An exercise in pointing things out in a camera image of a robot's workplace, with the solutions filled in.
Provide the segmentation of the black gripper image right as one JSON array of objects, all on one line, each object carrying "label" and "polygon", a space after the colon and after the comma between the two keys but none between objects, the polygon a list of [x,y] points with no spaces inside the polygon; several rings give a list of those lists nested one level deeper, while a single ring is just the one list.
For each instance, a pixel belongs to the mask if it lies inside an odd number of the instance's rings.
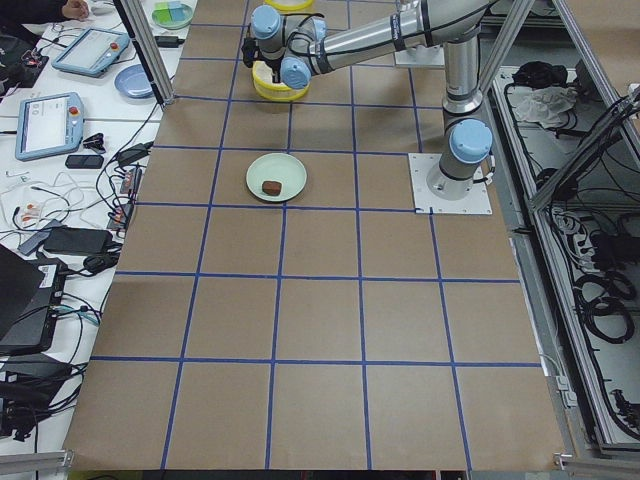
[{"label": "black gripper image right", "polygon": [[241,50],[243,64],[245,66],[253,66],[258,60],[258,45],[256,39],[251,36],[246,36],[243,39]]}]

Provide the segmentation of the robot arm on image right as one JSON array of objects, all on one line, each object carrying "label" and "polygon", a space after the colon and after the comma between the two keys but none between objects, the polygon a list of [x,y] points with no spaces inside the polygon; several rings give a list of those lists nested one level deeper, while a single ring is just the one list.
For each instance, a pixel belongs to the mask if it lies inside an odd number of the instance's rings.
[{"label": "robot arm on image right", "polygon": [[478,111],[478,32],[489,1],[412,1],[384,18],[331,34],[319,13],[282,13],[263,4],[251,14],[243,40],[243,62],[261,61],[275,80],[292,90],[326,75],[379,57],[400,57],[421,50],[443,50],[446,91],[443,98],[443,151],[436,177],[447,189],[472,182],[489,157],[492,133]]}]

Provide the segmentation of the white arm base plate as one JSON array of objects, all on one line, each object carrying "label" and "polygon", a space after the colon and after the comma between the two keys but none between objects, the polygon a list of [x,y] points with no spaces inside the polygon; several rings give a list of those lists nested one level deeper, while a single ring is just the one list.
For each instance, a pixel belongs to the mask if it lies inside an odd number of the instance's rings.
[{"label": "white arm base plate", "polygon": [[478,166],[471,179],[457,181],[440,170],[441,155],[410,153],[409,172],[417,214],[491,215],[488,187]]}]

